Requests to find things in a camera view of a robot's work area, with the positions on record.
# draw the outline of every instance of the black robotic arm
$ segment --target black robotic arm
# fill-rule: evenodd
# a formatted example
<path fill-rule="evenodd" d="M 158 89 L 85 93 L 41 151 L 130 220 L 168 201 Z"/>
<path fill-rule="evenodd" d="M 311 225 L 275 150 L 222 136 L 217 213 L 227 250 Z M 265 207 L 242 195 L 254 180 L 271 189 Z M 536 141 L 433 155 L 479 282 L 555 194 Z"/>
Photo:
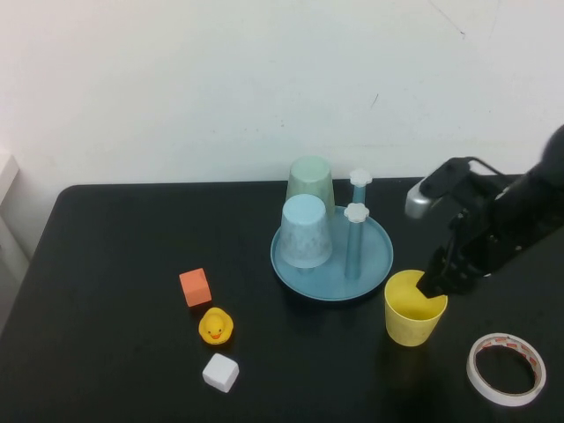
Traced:
<path fill-rule="evenodd" d="M 472 172 L 472 162 L 498 178 Z M 470 291 L 477 278 L 564 225 L 564 126 L 549 140 L 542 160 L 513 182 L 479 159 L 448 160 L 410 190 L 405 213 L 421 219 L 445 196 L 462 210 L 450 222 L 447 244 L 434 252 L 418 283 L 429 298 Z"/>

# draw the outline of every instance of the blue pole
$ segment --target blue pole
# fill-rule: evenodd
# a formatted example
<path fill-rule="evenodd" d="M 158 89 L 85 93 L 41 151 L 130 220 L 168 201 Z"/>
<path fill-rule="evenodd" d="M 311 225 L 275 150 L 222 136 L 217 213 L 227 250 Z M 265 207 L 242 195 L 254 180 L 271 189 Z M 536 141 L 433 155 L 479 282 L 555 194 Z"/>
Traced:
<path fill-rule="evenodd" d="M 367 187 L 357 187 L 354 186 L 354 191 L 352 192 L 352 202 L 364 204 L 364 200 L 367 196 Z"/>
<path fill-rule="evenodd" d="M 345 276 L 349 279 L 360 277 L 360 247 L 362 245 L 362 225 L 364 222 L 349 222 L 349 239 L 346 246 Z"/>

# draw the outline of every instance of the orange cube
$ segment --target orange cube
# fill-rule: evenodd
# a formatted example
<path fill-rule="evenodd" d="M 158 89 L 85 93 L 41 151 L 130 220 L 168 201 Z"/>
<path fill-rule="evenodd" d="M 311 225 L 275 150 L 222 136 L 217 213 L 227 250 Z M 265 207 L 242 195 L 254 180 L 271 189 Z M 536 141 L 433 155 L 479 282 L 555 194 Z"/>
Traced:
<path fill-rule="evenodd" d="M 184 291 L 188 307 L 197 306 L 212 300 L 212 293 L 210 293 L 204 269 L 183 273 L 180 275 L 180 285 Z"/>

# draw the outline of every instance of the white block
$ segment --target white block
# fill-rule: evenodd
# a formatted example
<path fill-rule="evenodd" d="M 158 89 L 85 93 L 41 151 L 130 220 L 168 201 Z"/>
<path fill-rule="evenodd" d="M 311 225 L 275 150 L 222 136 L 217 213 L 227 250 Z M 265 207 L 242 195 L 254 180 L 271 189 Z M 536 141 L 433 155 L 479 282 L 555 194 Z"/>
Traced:
<path fill-rule="evenodd" d="M 239 375 L 239 366 L 225 355 L 215 353 L 202 375 L 208 385 L 221 392 L 229 392 Z"/>

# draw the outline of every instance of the white tape roll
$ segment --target white tape roll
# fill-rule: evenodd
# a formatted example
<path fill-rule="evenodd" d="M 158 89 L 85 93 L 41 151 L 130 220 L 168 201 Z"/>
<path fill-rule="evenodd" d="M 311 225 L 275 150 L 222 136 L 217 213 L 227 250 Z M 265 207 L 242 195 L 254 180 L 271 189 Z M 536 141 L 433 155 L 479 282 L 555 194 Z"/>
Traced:
<path fill-rule="evenodd" d="M 532 389 L 523 394 L 506 394 L 499 390 L 495 390 L 487 383 L 476 367 L 476 356 L 480 351 L 488 346 L 500 345 L 506 348 L 512 348 L 519 352 L 531 364 L 533 374 L 535 376 L 535 384 Z M 466 373 L 474 388 L 490 401 L 506 405 L 508 407 L 518 407 L 528 404 L 535 399 L 546 383 L 546 367 L 538 352 L 525 341 L 507 333 L 491 333 L 477 340 L 470 350 L 468 362 L 466 363 Z"/>

